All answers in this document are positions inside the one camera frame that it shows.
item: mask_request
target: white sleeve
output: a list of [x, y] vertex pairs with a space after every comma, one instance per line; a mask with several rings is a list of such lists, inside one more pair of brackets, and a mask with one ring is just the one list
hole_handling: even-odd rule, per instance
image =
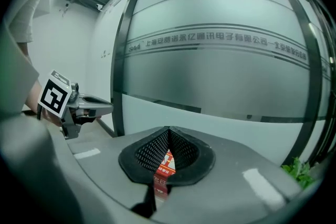
[[40, 0], [28, 0], [15, 15], [9, 25], [9, 31], [17, 43], [33, 41], [33, 15]]
[[0, 114], [20, 113], [38, 73], [0, 22]]

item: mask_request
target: person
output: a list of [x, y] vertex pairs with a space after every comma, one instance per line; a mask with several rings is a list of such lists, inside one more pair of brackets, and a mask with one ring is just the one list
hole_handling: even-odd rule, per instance
[[[19, 46], [21, 52], [28, 61], [32, 61], [28, 52], [28, 43], [33, 41], [33, 16], [40, 0], [13, 0], [11, 7], [8, 9], [5, 20], [9, 25], [9, 32]], [[38, 97], [42, 87], [38, 80], [35, 81], [26, 100], [26, 105], [37, 113]], [[43, 109], [42, 117], [49, 122], [61, 126], [60, 120], [51, 112]]]

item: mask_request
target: gray surface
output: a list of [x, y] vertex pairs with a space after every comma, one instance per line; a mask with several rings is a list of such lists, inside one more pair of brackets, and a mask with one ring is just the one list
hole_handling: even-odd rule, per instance
[[279, 167], [247, 146], [201, 132], [180, 128], [209, 144], [216, 153], [210, 173], [192, 186], [172, 188], [169, 198], [152, 219], [170, 223], [248, 223], [269, 214], [269, 208], [254, 194], [242, 173], [251, 168], [259, 172], [287, 198], [301, 189]]
[[126, 146], [148, 136], [153, 130], [144, 131], [137, 135], [130, 135], [127, 138], [107, 138], [95, 142], [71, 144], [73, 154], [83, 153], [97, 148], [100, 153], [91, 157], [77, 160], [85, 173], [94, 181], [106, 194], [117, 200], [124, 206], [132, 208], [145, 198], [147, 186], [136, 184], [129, 180], [121, 169], [118, 157]]
[[[63, 195], [62, 188], [57, 184], [53, 185], [56, 181], [55, 176], [46, 184], [45, 179], [56, 169], [58, 171], [56, 175], [60, 175], [61, 172], [60, 178], [63, 178], [63, 182], [65, 180], [76, 199], [75, 203], [80, 208], [80, 217], [70, 220], [70, 223], [77, 223], [79, 220], [87, 224], [151, 223], [148, 219], [139, 217], [120, 206], [102, 192], [81, 169], [58, 127], [49, 123], [47, 125], [51, 130], [50, 133], [33, 117], [18, 116], [0, 122], [2, 156], [8, 161], [9, 167], [19, 180], [28, 187], [29, 184], [35, 186], [29, 188], [34, 197], [40, 197], [43, 205], [53, 211], [56, 210], [55, 203], [61, 201], [61, 205], [65, 208], [60, 207], [61, 211], [56, 212], [60, 217], [66, 216], [67, 213], [78, 212], [74, 206], [69, 205], [69, 199]], [[94, 123], [92, 125], [86, 128], [87, 137], [99, 126], [98, 124], [95, 126]], [[97, 132], [96, 139], [103, 139], [103, 134]]]
[[[99, 149], [99, 154], [79, 159], [78, 163], [106, 194], [131, 208], [143, 201], [147, 188], [130, 182], [119, 166], [118, 156], [127, 145], [146, 137], [154, 130], [157, 129], [96, 142], [76, 143], [70, 145], [70, 149], [74, 154]], [[284, 171], [250, 148], [212, 135], [183, 128], [181, 130], [209, 144], [216, 153], [216, 163], [210, 173], [197, 184], [174, 187], [152, 219], [169, 223], [204, 223], [212, 219], [247, 223], [267, 216], [269, 208], [243, 178], [242, 172], [251, 168], [258, 168], [287, 199], [301, 191]]]
[[[47, 125], [49, 132], [54, 135], [60, 135], [63, 137], [63, 134], [60, 132], [59, 127], [53, 125], [52, 123], [43, 120], [43, 123]], [[111, 136], [99, 125], [98, 122], [94, 121], [92, 123], [85, 123], [82, 125], [79, 136], [75, 139], [67, 140], [68, 144], [76, 144], [83, 142], [93, 142], [105, 138], [110, 138]]]
[[[94, 133], [97, 131], [96, 127], [94, 124], [88, 124], [86, 133]], [[42, 177], [40, 178], [45, 178], [46, 173], [50, 173], [50, 168], [53, 167], [53, 169], [58, 170], [55, 175], [60, 175], [59, 171], [61, 171], [61, 178], [65, 180], [71, 189], [80, 208], [83, 223], [150, 223], [148, 219], [139, 217], [125, 207], [120, 206], [120, 204], [101, 191], [97, 185], [101, 184], [101, 182], [109, 182], [109, 185], [104, 187], [120, 189], [121, 191], [118, 190], [117, 192], [123, 192], [123, 196], [133, 199], [136, 196], [134, 190], [139, 189], [139, 185], [132, 184], [127, 180], [121, 182], [113, 181], [114, 174], [122, 171], [115, 170], [112, 172], [110, 169], [110, 162], [107, 159], [109, 156], [118, 155], [118, 150], [112, 152], [108, 149], [116, 149], [116, 145], [119, 145], [121, 149], [151, 132], [119, 138], [104, 137], [101, 134], [95, 137], [97, 139], [95, 142], [72, 143], [70, 147], [76, 153], [90, 149], [93, 146], [100, 148], [101, 153], [95, 156], [101, 155], [106, 160], [103, 161], [101, 157], [95, 158], [95, 156], [80, 160], [83, 168], [89, 164], [84, 161], [91, 159], [94, 166], [100, 167], [99, 169], [105, 168], [110, 172], [110, 175], [106, 174], [108, 178], [98, 178], [98, 180], [101, 180], [98, 183], [90, 180], [80, 168], [79, 163], [69, 150], [67, 142], [62, 134], [58, 132], [58, 128], [53, 128], [52, 125], [48, 128], [52, 129], [50, 135], [40, 122], [25, 116], [19, 116], [16, 119], [0, 124], [2, 154], [6, 155], [6, 160], [10, 162], [11, 169], [20, 176], [19, 179], [24, 182], [29, 179], [31, 183], [35, 183], [35, 186], [38, 186], [32, 191], [35, 194], [36, 191], [39, 191], [40, 195], [46, 199], [45, 205], [51, 205], [50, 197], [53, 197], [53, 201], [55, 201], [57, 196], [50, 194], [48, 191], [56, 189], [57, 193], [59, 193], [61, 188], [45, 184], [46, 192], [43, 192], [42, 185], [36, 184], [37, 182], [34, 181], [39, 178], [37, 175], [41, 175]], [[190, 134], [195, 137], [200, 135], [199, 132]], [[290, 177], [249, 148], [211, 135], [203, 135], [202, 140], [210, 144], [216, 151], [217, 162], [214, 169], [207, 177], [194, 186], [173, 188], [168, 200], [152, 219], [168, 223], [246, 223], [253, 219], [264, 217], [267, 215], [265, 207], [260, 205], [260, 200], [251, 193], [246, 183], [244, 184], [241, 179], [237, 178], [241, 171], [251, 168], [251, 166], [258, 167], [260, 173], [268, 180], [272, 178], [274, 180], [273, 184], [280, 191], [285, 188], [294, 193], [297, 190], [296, 187], [298, 186]], [[88, 169], [94, 170], [96, 167], [89, 166]], [[55, 177], [52, 177], [48, 182], [54, 181]], [[134, 203], [139, 201], [141, 197], [136, 198], [133, 200]]]

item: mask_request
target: white wall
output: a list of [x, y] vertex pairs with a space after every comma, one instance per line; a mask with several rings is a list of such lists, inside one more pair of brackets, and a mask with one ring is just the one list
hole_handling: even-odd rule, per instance
[[41, 83], [56, 69], [86, 92], [87, 53], [98, 13], [70, 4], [63, 16], [65, 4], [65, 0], [58, 0], [50, 14], [34, 18], [29, 55]]
[[[116, 6], [106, 14], [100, 13], [89, 46], [87, 57], [86, 89], [104, 100], [110, 101], [111, 61], [114, 38], [117, 33], [122, 9]], [[112, 115], [101, 118], [107, 126], [114, 130]]]

